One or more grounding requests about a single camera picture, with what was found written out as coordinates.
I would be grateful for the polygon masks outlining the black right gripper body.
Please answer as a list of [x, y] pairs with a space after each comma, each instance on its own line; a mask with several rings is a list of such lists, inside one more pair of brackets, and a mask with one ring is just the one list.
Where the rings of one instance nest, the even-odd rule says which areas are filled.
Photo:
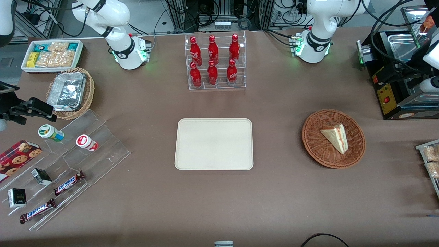
[[19, 89], [1, 89], [0, 93], [0, 114], [1, 119], [12, 121], [19, 125], [25, 125], [27, 117], [31, 117], [24, 100], [17, 97], [16, 91]]

